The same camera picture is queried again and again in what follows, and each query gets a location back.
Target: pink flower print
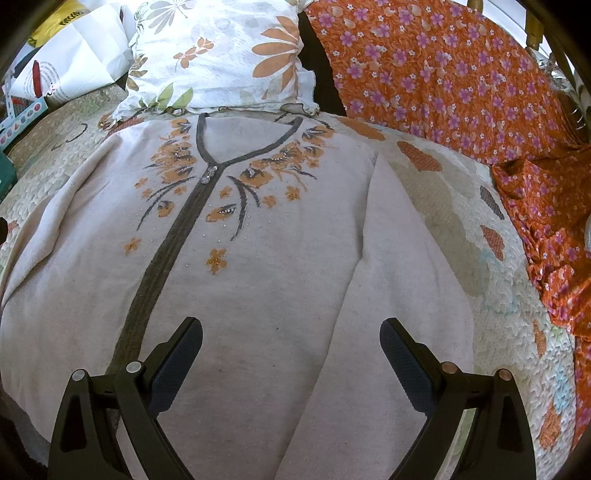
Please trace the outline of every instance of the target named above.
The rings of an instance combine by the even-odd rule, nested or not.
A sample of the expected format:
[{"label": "pink flower print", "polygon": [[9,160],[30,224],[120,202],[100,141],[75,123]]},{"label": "pink flower print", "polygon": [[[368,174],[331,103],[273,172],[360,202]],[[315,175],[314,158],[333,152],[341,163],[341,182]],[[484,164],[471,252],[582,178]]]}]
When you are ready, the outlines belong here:
[{"label": "pink flower print", "polygon": [[577,251],[574,248],[572,248],[572,247],[568,247],[566,249],[566,256],[569,258],[569,260],[571,262],[577,261],[577,259],[579,257]]},{"label": "pink flower print", "polygon": [[421,127],[418,126],[417,124],[412,124],[410,126],[410,132],[411,132],[411,135],[414,135],[415,137],[422,137],[423,136],[423,129],[421,129]]},{"label": "pink flower print", "polygon": [[360,79],[363,76],[363,68],[357,63],[352,63],[350,67],[347,68],[347,73],[351,75],[351,78],[353,79]]},{"label": "pink flower print", "polygon": [[531,143],[537,151],[542,151],[542,142],[538,137],[532,138]]},{"label": "pink flower print", "polygon": [[441,50],[438,50],[437,53],[435,54],[435,61],[439,65],[444,67],[445,65],[447,65],[447,55],[445,55]]},{"label": "pink flower print", "polygon": [[507,150],[505,150],[505,158],[507,160],[509,160],[509,161],[515,160],[515,157],[516,156],[517,155],[516,155],[515,150],[513,149],[513,147],[509,147],[509,148],[507,148]]},{"label": "pink flower print", "polygon": [[488,56],[488,52],[485,51],[481,51],[478,54],[478,63],[480,63],[480,65],[486,65],[487,63],[490,63],[491,59]]},{"label": "pink flower print", "polygon": [[449,35],[445,34],[443,36],[443,40],[447,45],[450,45],[453,48],[457,47],[457,35],[455,33],[451,33]]},{"label": "pink flower print", "polygon": [[466,73],[468,73],[468,64],[460,60],[460,63],[456,63],[456,75],[463,77]]},{"label": "pink flower print", "polygon": [[388,72],[380,72],[379,82],[385,83],[386,85],[392,85],[392,75],[390,75]]},{"label": "pink flower print", "polygon": [[392,58],[394,59],[394,63],[400,67],[400,65],[404,65],[404,62],[407,61],[406,51],[398,48],[392,55]]},{"label": "pink flower print", "polygon": [[462,7],[458,4],[453,4],[449,11],[452,13],[452,17],[461,17],[462,16]]},{"label": "pink flower print", "polygon": [[472,146],[472,140],[470,140],[470,137],[468,137],[468,135],[466,135],[466,134],[462,135],[462,140],[460,142],[460,146],[464,150],[468,150]]},{"label": "pink flower print", "polygon": [[517,118],[517,107],[515,108],[507,108],[507,120],[513,121]]},{"label": "pink flower print", "polygon": [[435,143],[441,143],[441,138],[443,137],[443,130],[438,130],[434,128],[431,130],[431,140]]},{"label": "pink flower print", "polygon": [[494,48],[496,48],[497,50],[502,50],[503,49],[503,41],[500,38],[495,37],[492,39],[492,46]]},{"label": "pink flower print", "polygon": [[458,117],[455,113],[452,117],[447,121],[449,124],[449,128],[455,130],[457,127],[460,126],[460,117]]},{"label": "pink flower print", "polygon": [[492,117],[492,113],[487,112],[486,115],[485,115],[485,117],[484,117],[484,120],[486,121],[486,124],[489,127],[491,127],[491,128],[494,128],[495,127],[496,123],[495,123],[495,119]]},{"label": "pink flower print", "polygon": [[400,120],[404,120],[406,118],[406,109],[399,106],[396,107],[396,111],[394,112],[394,118],[399,122]]},{"label": "pink flower print", "polygon": [[523,135],[521,135],[519,132],[517,132],[515,134],[515,142],[518,145],[523,145],[525,143],[525,137]]},{"label": "pink flower print", "polygon": [[503,81],[503,75],[501,75],[499,72],[497,72],[496,70],[493,70],[491,72],[491,82],[494,85],[499,85],[501,82]]},{"label": "pink flower print", "polygon": [[405,8],[401,8],[398,11],[398,18],[400,20],[400,23],[403,23],[404,25],[410,25],[410,23],[413,21],[414,17],[412,16],[411,12],[409,12]]},{"label": "pink flower print", "polygon": [[535,118],[535,112],[532,107],[527,107],[523,109],[523,115],[528,122],[531,122]]},{"label": "pink flower print", "polygon": [[357,20],[358,22],[361,22],[362,20],[367,21],[368,20],[368,9],[367,8],[358,8],[354,13],[353,16],[355,17],[355,20]]},{"label": "pink flower print", "polygon": [[427,83],[429,80],[431,80],[431,71],[432,71],[432,69],[429,67],[425,67],[424,69],[421,70],[420,74],[421,74],[421,77],[423,77],[423,79],[425,80],[425,83]]},{"label": "pink flower print", "polygon": [[423,118],[429,118],[429,112],[431,110],[429,110],[429,106],[426,103],[421,104],[421,106],[418,108],[418,112],[421,114],[421,117]]},{"label": "pink flower print", "polygon": [[372,43],[370,43],[369,45],[366,45],[365,46],[365,54],[368,57],[371,57],[371,59],[373,61],[377,61],[377,59],[381,55],[381,53],[379,52],[378,48],[374,44],[372,44]]},{"label": "pink flower print", "polygon": [[445,113],[446,108],[442,98],[433,99],[433,108],[437,113]]},{"label": "pink flower print", "polygon": [[468,27],[468,37],[470,37],[470,40],[472,41],[476,41],[480,38],[480,34],[474,25]]},{"label": "pink flower print", "polygon": [[375,92],[369,93],[369,99],[376,104],[376,106],[381,106],[385,103],[386,99],[382,95],[382,92],[376,90]]},{"label": "pink flower print", "polygon": [[357,40],[357,37],[353,35],[349,30],[343,33],[339,38],[340,42],[346,47],[350,47],[351,45],[353,45],[353,42]]},{"label": "pink flower print", "polygon": [[519,66],[521,66],[521,70],[523,71],[529,70],[531,62],[525,57],[521,57],[521,60],[519,61]]},{"label": "pink flower print", "polygon": [[478,96],[485,96],[488,92],[488,85],[485,82],[480,82],[478,84]]},{"label": "pink flower print", "polygon": [[389,37],[390,36],[390,25],[381,24],[378,28],[372,29],[372,32],[376,37]]},{"label": "pink flower print", "polygon": [[335,18],[328,12],[322,12],[318,14],[318,22],[324,28],[330,28],[335,23]]},{"label": "pink flower print", "polygon": [[434,27],[436,27],[437,25],[442,27],[443,26],[443,15],[442,14],[431,15],[431,22],[433,23]]},{"label": "pink flower print", "polygon": [[431,40],[427,36],[425,32],[421,32],[420,35],[417,35],[418,46],[421,48],[425,48],[427,45],[431,43]]},{"label": "pink flower print", "polygon": [[402,88],[404,88],[407,93],[412,93],[413,90],[416,88],[413,79],[410,77],[404,77],[400,85],[402,85]]},{"label": "pink flower print", "polygon": [[470,95],[468,89],[463,88],[460,90],[460,98],[462,99],[462,103],[470,103],[472,95]]},{"label": "pink flower print", "polygon": [[351,100],[349,102],[349,110],[353,113],[361,113],[363,110],[363,102],[357,99]]}]

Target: plastic bag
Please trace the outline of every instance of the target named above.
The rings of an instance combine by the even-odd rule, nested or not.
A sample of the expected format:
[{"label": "plastic bag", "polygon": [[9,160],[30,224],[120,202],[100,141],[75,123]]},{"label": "plastic bag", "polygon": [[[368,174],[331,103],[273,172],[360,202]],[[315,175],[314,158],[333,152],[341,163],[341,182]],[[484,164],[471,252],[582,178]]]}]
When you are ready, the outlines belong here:
[{"label": "plastic bag", "polygon": [[56,106],[115,82],[133,62],[119,4],[103,5],[60,30],[14,80],[12,96]]},{"label": "plastic bag", "polygon": [[90,13],[90,9],[77,0],[66,0],[31,34],[28,40],[29,45],[33,48],[45,45],[51,37],[68,26],[69,23],[88,13]]}]

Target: copper rivet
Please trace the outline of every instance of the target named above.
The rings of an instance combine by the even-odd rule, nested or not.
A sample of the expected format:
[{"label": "copper rivet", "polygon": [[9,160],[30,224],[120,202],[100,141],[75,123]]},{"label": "copper rivet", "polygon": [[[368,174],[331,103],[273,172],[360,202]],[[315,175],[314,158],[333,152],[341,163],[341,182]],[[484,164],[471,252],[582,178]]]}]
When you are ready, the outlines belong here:
[{"label": "copper rivet", "polygon": [[499,370],[499,377],[501,377],[503,380],[511,380],[511,378],[513,378],[513,375],[511,375],[511,372],[509,372],[506,368],[501,368]]},{"label": "copper rivet", "polygon": [[452,362],[443,362],[441,364],[441,369],[447,374],[454,374],[457,372],[457,366]]}]

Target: orange floral embroidery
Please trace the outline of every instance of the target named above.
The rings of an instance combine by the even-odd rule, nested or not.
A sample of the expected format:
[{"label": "orange floral embroidery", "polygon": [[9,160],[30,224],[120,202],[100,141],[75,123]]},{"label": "orange floral embroidery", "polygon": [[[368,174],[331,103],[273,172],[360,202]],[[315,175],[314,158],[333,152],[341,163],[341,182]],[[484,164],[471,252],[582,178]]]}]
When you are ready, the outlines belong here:
[{"label": "orange floral embroidery", "polygon": [[538,356],[541,358],[546,353],[546,335],[540,330],[540,326],[536,320],[532,322],[532,325],[534,327],[535,345],[538,348]]},{"label": "orange floral embroidery", "polygon": [[224,187],[220,190],[220,198],[221,199],[228,198],[231,193],[232,193],[232,187]]},{"label": "orange floral embroidery", "polygon": [[297,187],[287,187],[285,190],[285,196],[289,201],[300,199],[300,189]]},{"label": "orange floral embroidery", "polygon": [[554,445],[556,445],[556,440],[558,440],[561,433],[561,419],[562,414],[556,413],[554,400],[552,400],[550,407],[544,416],[544,423],[540,429],[540,434],[538,435],[538,441],[544,450],[551,450]]},{"label": "orange floral embroidery", "polygon": [[139,247],[139,243],[142,241],[141,238],[133,237],[127,245],[124,246],[125,248],[125,256],[129,255],[129,252],[132,250],[137,250]]},{"label": "orange floral embroidery", "polygon": [[228,262],[224,260],[223,256],[226,255],[226,249],[216,249],[214,248],[209,253],[209,258],[205,262],[212,274],[216,274],[221,268],[226,268],[228,266]]},{"label": "orange floral embroidery", "polygon": [[263,197],[262,202],[267,205],[268,208],[273,208],[275,205],[277,205],[277,198],[275,198],[275,195],[269,195]]}]

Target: orange leaf print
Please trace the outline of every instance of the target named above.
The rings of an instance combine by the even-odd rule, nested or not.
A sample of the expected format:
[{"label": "orange leaf print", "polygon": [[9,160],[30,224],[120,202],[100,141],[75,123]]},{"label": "orange leaf print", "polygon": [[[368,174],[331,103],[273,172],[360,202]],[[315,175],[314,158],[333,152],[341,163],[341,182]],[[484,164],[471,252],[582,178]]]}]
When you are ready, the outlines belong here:
[{"label": "orange leaf print", "polygon": [[542,358],[542,355],[546,353],[546,335],[540,330],[537,320],[534,320],[532,325],[534,326],[534,340],[538,348],[538,356]]},{"label": "orange leaf print", "polygon": [[442,171],[441,164],[435,158],[414,145],[404,141],[398,142],[397,145],[418,171]]},{"label": "orange leaf print", "polygon": [[275,205],[277,205],[277,198],[275,198],[275,195],[269,195],[267,197],[263,197],[262,202],[267,206],[267,208],[273,208]]},{"label": "orange leaf print", "polygon": [[503,249],[505,248],[505,243],[503,238],[496,233],[492,228],[488,228],[487,226],[481,225],[482,235],[486,238],[486,242],[488,246],[491,248],[492,252],[495,254],[498,260],[503,260]]},{"label": "orange leaf print", "polygon": [[220,190],[220,198],[224,199],[230,196],[232,193],[232,187],[224,187]]},{"label": "orange leaf print", "polygon": [[292,37],[279,28],[270,28],[261,33],[261,35],[263,37],[274,38],[275,40],[285,40],[294,44],[298,42],[297,38]]},{"label": "orange leaf print", "polygon": [[213,275],[215,275],[221,268],[226,268],[228,266],[228,262],[224,260],[223,256],[226,254],[226,249],[213,249],[209,253],[209,258],[205,262],[205,264],[209,267],[209,270]]},{"label": "orange leaf print", "polygon": [[359,135],[363,135],[365,138],[380,141],[386,140],[386,137],[377,128],[370,127],[365,122],[360,122],[355,118],[347,118],[342,116],[339,117],[339,122],[341,122],[343,125],[346,125],[350,129],[355,130]]},{"label": "orange leaf print", "polygon": [[273,75],[275,72],[278,72],[288,65],[289,62],[293,60],[294,56],[294,53],[284,53],[282,55],[271,57],[270,59],[265,59],[255,67],[252,72],[252,77],[258,79]]},{"label": "orange leaf print", "polygon": [[286,51],[296,51],[297,46],[293,43],[269,42],[255,45],[252,48],[253,53],[257,55],[277,55]]},{"label": "orange leaf print", "polygon": [[562,414],[556,413],[554,400],[551,400],[548,411],[544,416],[544,423],[540,429],[540,434],[538,435],[538,441],[544,450],[551,450],[556,445],[556,440],[558,440],[561,433],[561,419]]},{"label": "orange leaf print", "polygon": [[131,252],[132,250],[137,250],[139,247],[139,243],[141,241],[142,241],[141,238],[133,237],[129,241],[129,243],[123,247],[125,249],[125,256],[127,257],[127,255],[129,255],[129,252]]},{"label": "orange leaf print", "polygon": [[293,200],[299,200],[300,199],[300,189],[297,187],[289,186],[285,190],[285,196],[287,197],[287,199],[290,202],[292,202]]},{"label": "orange leaf print", "polygon": [[283,91],[285,87],[287,87],[290,84],[291,79],[294,76],[295,70],[295,65],[292,65],[290,68],[283,72],[283,75],[281,76],[281,91]]},{"label": "orange leaf print", "polygon": [[293,23],[293,21],[290,18],[277,17],[277,20],[279,20],[279,23],[283,28],[285,28],[285,31],[288,32],[289,35],[298,39],[300,38],[300,29],[297,28],[297,25]]}]

